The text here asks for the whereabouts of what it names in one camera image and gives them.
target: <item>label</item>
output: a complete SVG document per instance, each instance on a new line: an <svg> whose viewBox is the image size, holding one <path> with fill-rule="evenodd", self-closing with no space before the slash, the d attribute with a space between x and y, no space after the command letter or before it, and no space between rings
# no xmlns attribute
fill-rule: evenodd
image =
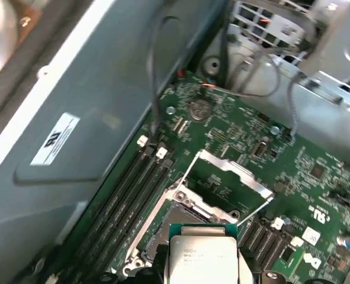
<svg viewBox="0 0 350 284"><path fill-rule="evenodd" d="M321 224L324 224L326 222L330 221L330 217L327 215L328 212L324 211L323 208L314 208L313 206L309 206L309 211L313 212L313 218L317 221L319 221Z"/></svg>
<svg viewBox="0 0 350 284"><path fill-rule="evenodd" d="M307 241L309 244L315 246L319 240L321 234L310 227L306 227L305 232L302 238Z"/></svg>
<svg viewBox="0 0 350 284"><path fill-rule="evenodd" d="M70 137L79 120L79 117L65 112L34 156L31 166L49 166Z"/></svg>

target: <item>green circuit board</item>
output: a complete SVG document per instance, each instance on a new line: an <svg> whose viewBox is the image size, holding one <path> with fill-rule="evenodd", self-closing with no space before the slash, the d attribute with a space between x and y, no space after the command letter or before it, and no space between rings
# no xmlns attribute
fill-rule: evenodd
<svg viewBox="0 0 350 284"><path fill-rule="evenodd" d="M294 284L304 283L311 278L343 283L350 269L350 253L335 266L331 265L329 258L335 256L337 236L350 235L350 210L331 200L328 195L338 188L350 192L350 170L344 169L342 161L334 155L302 137L289 140L286 127L246 105L239 98L214 89L201 94L201 84L199 78L189 73L178 83L175 91L168 88L160 98L164 112L160 141L171 149L174 164L155 198L140 215L137 229L165 188L184 174L200 149L206 149L220 159L229 159L246 167L258 182L274 191L276 197L265 211L274 217L288 217L294 228L294 236L304 239L302 248L296 250L289 261L277 261L272 267L274 270L285 274ZM196 122L190 116L189 106L195 99L204 99L212 105L212 113L204 122ZM173 107L174 112L166 113L168 107ZM74 244L84 236L96 209L111 193L118 176L127 166L127 161L134 155L138 138L148 135L150 122L149 114L73 230L61 251L62 262L71 258L76 248ZM263 139L266 141L265 147L260 145ZM238 210L241 219L263 203L262 197L237 182L233 173L220 171L205 162L195 164L188 180L193 185L192 190L202 196L205 202L226 212ZM158 213L159 219L165 216L169 205L166 206ZM149 242L156 230L155 226L159 225L154 224L142 238L141 247ZM245 226L246 224L239 228L241 233ZM305 236L308 228L317 235ZM111 259L113 268L124 263L130 240L120 250L120 257ZM320 260L318 268L305 262L305 253Z"/></svg>

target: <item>ul logo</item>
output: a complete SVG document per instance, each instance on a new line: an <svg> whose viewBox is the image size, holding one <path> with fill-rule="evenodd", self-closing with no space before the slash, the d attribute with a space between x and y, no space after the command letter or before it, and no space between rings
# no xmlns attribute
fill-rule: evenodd
<svg viewBox="0 0 350 284"><path fill-rule="evenodd" d="M58 140L59 136L61 135L61 132L55 132L53 133L50 138L47 140L45 147L49 147L52 146L56 143L56 141Z"/></svg>

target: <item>red wire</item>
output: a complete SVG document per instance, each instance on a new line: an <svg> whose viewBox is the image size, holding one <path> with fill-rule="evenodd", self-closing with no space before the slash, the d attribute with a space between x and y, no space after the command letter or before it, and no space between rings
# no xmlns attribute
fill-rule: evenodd
<svg viewBox="0 0 350 284"><path fill-rule="evenodd" d="M203 84L203 86L207 86L207 87L210 87L210 88L215 88L216 87L216 85L213 85L213 84Z"/></svg>

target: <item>motherboard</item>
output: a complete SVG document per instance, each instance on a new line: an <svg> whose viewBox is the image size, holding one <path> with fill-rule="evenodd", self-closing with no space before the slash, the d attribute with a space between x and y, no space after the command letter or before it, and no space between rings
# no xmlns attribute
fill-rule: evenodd
<svg viewBox="0 0 350 284"><path fill-rule="evenodd" d="M148 114L61 248L65 283L151 266L175 223L237 224L258 270L349 283L349 163L192 73L160 106L158 143Z"/></svg>

